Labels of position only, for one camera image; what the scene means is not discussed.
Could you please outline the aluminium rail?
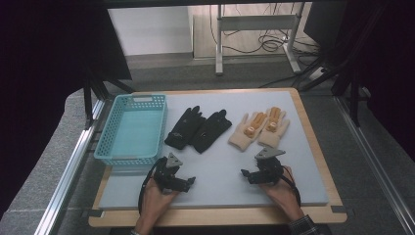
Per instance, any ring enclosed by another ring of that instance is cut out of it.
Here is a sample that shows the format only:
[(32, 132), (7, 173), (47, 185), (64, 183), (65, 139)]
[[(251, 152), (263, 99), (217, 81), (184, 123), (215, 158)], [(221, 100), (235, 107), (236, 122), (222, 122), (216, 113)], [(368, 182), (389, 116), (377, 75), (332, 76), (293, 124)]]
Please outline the aluminium rail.
[(415, 235), (415, 216), (412, 211), (393, 185), (362, 129), (358, 127), (349, 116), (349, 107), (346, 102), (338, 97), (334, 97), (334, 101), (406, 235)]
[(82, 128), (76, 137), (76, 145), (71, 149), (65, 164), (65, 169), (33, 235), (50, 235), (53, 228), (57, 225), (61, 210), (64, 208), (64, 204), (68, 199), (68, 193), (78, 174), (89, 142), (92, 139), (96, 121), (100, 118), (102, 110), (105, 109), (105, 105), (105, 101), (97, 100), (91, 109), (91, 118), (80, 122)]

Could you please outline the black glove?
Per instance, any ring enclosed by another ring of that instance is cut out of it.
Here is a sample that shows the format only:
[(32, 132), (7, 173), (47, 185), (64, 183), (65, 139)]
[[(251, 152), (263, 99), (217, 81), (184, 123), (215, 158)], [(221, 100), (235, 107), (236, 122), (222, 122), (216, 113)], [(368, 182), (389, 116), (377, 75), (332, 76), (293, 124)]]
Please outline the black glove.
[(213, 113), (198, 129), (190, 142), (198, 153), (207, 150), (232, 125), (226, 114), (225, 110)]
[(175, 149), (182, 150), (190, 143), (194, 134), (205, 120), (199, 106), (188, 108), (167, 134), (164, 143)]

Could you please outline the white cabinet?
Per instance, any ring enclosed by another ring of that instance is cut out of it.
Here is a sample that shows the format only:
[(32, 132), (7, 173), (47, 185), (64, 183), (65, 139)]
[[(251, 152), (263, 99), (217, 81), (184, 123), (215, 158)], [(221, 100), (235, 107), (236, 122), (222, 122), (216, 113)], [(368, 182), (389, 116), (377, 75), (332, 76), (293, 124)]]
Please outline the white cabinet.
[(109, 9), (125, 56), (193, 51), (187, 7)]

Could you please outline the teal plastic basket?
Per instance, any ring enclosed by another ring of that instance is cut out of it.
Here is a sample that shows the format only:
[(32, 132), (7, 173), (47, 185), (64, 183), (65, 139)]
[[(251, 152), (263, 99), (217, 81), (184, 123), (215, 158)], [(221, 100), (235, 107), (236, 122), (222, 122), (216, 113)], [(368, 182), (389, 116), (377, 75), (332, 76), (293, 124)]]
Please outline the teal plastic basket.
[(94, 157), (105, 165), (152, 165), (161, 152), (166, 116), (163, 94), (116, 96)]

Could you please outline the beige knit glove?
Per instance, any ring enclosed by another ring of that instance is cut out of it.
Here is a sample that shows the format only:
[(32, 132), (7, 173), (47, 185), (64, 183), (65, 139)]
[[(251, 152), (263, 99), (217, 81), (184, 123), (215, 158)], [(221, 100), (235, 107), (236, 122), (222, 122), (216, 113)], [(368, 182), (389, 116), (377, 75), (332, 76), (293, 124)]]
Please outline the beige knit glove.
[(268, 119), (265, 126), (262, 128), (257, 141), (260, 145), (277, 148), (281, 138), (290, 125), (290, 121), (285, 119), (286, 112), (282, 111), (280, 108), (272, 107), (267, 113)]
[(251, 115), (244, 114), (228, 142), (245, 152), (257, 138), (267, 121), (267, 113), (254, 112)]

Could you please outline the person's left hand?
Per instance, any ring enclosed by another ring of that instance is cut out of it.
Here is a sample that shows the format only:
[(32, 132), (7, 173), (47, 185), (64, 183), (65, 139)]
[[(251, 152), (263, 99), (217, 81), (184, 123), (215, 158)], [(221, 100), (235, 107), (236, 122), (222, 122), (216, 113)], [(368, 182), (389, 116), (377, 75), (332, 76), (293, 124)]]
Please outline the person's left hand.
[(145, 188), (140, 218), (146, 223), (155, 223), (178, 195), (178, 191), (164, 194), (157, 182), (150, 178)]

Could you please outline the dark curtain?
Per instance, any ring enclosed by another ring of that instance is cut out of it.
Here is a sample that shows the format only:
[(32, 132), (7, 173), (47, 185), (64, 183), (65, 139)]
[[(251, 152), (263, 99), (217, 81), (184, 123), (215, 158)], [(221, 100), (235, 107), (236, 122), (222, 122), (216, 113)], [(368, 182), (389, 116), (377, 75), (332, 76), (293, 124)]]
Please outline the dark curtain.
[(367, 106), (415, 161), (415, 0), (330, 0), (311, 4), (304, 32), (334, 68), (345, 60), (368, 12), (385, 4), (357, 61)]
[(67, 97), (127, 79), (105, 0), (0, 0), (0, 218), (41, 157)]

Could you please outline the person's right hand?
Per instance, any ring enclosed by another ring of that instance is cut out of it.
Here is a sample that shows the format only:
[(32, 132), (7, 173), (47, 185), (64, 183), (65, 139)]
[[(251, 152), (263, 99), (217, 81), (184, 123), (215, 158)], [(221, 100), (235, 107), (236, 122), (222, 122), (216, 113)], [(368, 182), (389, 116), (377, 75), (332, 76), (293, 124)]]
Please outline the person's right hand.
[(260, 184), (259, 187), (265, 192), (278, 209), (285, 213), (289, 221), (295, 221), (304, 217), (304, 213), (298, 204), (294, 189), (284, 180), (275, 185)]

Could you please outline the white metal desk frame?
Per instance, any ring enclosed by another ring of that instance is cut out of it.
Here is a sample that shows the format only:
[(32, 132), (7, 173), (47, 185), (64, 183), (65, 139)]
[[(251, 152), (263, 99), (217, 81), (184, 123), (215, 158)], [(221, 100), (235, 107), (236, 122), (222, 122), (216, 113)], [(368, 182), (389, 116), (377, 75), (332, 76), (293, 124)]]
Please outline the white metal desk frame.
[(300, 26), (300, 20), (305, 3), (301, 2), (295, 14), (272, 16), (222, 16), (222, 6), (217, 6), (216, 17), (216, 48), (215, 48), (215, 74), (223, 75), (222, 33), (230, 30), (268, 30), (287, 29), (289, 35), (282, 47), (291, 65), (293, 73), (300, 74), (300, 66), (293, 52), (293, 45)]

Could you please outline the black tripod stand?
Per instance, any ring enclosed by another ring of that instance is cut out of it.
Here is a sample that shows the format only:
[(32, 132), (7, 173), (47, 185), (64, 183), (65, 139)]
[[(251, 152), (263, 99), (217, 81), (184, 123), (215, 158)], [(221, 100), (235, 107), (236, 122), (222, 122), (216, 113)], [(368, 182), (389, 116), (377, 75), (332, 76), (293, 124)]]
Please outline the black tripod stand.
[(98, 74), (94, 73), (89, 67), (85, 68), (85, 72), (86, 75), (83, 85), (83, 97), (86, 116), (85, 128), (88, 129), (94, 123), (91, 93), (94, 93), (95, 96), (101, 101), (109, 99), (111, 95), (104, 84), (105, 81), (108, 81), (110, 84), (128, 93), (134, 92), (134, 89), (122, 83), (118, 79), (112, 78), (110, 76), (99, 76)]
[(356, 43), (343, 62), (300, 88), (301, 92), (308, 91), (321, 84), (323, 81), (337, 75), (338, 78), (333, 84), (331, 92), (334, 96), (342, 96), (346, 92), (346, 89), (350, 87), (348, 115), (357, 127), (360, 126), (358, 120), (359, 79), (356, 72), (357, 61), (367, 39), (382, 13), (385, 11), (385, 8), (385, 4), (378, 3), (369, 10), (367, 21), (363, 25), (361, 32), (356, 39)]

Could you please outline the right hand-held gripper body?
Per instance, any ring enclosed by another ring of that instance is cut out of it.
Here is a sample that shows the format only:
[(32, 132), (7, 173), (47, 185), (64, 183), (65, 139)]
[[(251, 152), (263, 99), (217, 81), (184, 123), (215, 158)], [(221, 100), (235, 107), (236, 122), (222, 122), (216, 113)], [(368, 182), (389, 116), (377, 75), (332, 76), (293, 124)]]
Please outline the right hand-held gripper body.
[(253, 184), (277, 183), (283, 174), (283, 167), (277, 156), (284, 155), (285, 151), (264, 147), (254, 158), (258, 171), (252, 174)]

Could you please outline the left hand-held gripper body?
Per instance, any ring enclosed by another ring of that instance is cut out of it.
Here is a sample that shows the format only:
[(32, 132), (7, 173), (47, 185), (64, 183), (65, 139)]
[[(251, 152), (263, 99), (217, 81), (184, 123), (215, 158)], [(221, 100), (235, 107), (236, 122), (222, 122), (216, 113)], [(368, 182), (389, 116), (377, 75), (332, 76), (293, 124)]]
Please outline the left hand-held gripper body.
[(183, 163), (172, 153), (167, 157), (158, 159), (155, 163), (156, 168), (153, 178), (163, 193), (171, 191), (183, 192), (186, 185), (189, 184), (187, 180), (175, 176), (175, 173), (182, 165)]

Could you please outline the white power strip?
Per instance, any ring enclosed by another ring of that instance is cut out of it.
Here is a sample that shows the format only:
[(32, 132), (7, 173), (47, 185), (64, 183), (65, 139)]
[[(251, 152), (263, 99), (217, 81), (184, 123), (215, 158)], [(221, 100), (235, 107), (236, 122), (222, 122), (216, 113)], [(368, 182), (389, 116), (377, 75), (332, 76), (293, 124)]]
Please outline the white power strip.
[(310, 80), (315, 80), (317, 78), (319, 78), (320, 76), (322, 76), (327, 70), (323, 67), (319, 67), (317, 68), (308, 78)]

